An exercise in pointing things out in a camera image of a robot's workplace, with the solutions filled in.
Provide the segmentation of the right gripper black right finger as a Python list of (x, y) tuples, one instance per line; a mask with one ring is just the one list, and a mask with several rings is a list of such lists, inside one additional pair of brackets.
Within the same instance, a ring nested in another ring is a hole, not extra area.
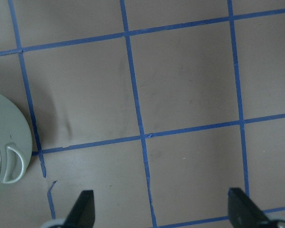
[(265, 228), (269, 218), (241, 188), (228, 190), (228, 218), (234, 228)]

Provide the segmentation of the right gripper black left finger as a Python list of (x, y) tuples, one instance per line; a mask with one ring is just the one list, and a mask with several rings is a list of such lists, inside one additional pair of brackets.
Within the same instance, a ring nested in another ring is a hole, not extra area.
[(93, 190), (83, 190), (68, 214), (64, 228), (92, 228), (95, 223), (95, 199)]

